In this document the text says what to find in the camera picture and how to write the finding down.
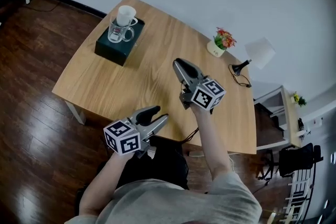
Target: dark green box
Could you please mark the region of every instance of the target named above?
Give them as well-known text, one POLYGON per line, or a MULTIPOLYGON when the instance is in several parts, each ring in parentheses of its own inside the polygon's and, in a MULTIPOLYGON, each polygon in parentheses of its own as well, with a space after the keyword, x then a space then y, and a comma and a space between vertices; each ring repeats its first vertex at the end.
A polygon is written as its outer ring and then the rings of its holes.
MULTIPOLYGON (((96 41, 95 54, 123 66, 134 44, 140 36, 144 25, 144 21, 138 19, 138 23, 132 26, 132 28, 134 29, 133 39, 129 42, 125 42, 122 40, 119 43, 112 43, 109 41, 109 28, 107 28, 100 36, 100 38, 98 38, 98 40, 96 41)), ((128 35, 131 35, 130 31, 127 31, 125 37, 129 38, 128 35)))

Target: forearm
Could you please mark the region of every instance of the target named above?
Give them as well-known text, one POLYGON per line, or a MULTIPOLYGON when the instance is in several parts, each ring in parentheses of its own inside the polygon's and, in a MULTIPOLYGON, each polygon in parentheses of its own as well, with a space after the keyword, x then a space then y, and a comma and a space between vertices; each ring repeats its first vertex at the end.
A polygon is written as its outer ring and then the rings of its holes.
POLYGON ((99 215, 109 203, 126 162, 133 156, 114 153, 100 173, 85 190, 79 204, 80 215, 99 215))
POLYGON ((216 131, 210 113, 195 113, 195 116, 205 160, 214 179, 218 174, 232 170, 229 155, 226 146, 216 131))

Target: black lamp base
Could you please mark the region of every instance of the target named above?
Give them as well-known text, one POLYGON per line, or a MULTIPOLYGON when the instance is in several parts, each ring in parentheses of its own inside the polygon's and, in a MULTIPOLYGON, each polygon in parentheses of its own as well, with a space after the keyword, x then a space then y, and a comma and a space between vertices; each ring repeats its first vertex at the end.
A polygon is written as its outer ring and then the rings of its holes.
POLYGON ((244 67, 246 67, 251 60, 246 60, 245 62, 241 63, 240 65, 232 65, 232 71, 237 75, 240 76, 240 72, 244 67))

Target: white flower pot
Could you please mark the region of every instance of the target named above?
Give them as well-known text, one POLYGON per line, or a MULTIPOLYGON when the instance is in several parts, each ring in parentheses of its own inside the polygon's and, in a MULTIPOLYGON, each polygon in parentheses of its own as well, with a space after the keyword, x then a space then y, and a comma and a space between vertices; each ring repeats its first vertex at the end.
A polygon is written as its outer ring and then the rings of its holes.
POLYGON ((220 57, 226 50, 220 49, 213 40, 210 40, 206 45, 208 52, 210 52, 215 57, 220 57))

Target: small potted plant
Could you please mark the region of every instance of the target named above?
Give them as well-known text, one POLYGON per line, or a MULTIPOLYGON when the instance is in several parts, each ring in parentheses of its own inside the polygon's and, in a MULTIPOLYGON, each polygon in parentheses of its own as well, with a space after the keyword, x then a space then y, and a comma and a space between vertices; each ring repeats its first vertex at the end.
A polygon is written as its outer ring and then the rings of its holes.
POLYGON ((305 100, 302 96, 299 96, 299 95, 297 94, 297 92, 295 92, 295 93, 293 94, 293 96, 290 98, 290 100, 292 101, 292 103, 296 103, 296 104, 298 104, 300 107, 302 107, 303 105, 306 105, 306 104, 307 104, 306 100, 305 100))
POLYGON ((217 36, 209 41, 206 48, 213 56, 220 57, 228 48, 234 46, 236 42, 228 31, 217 27, 217 36))

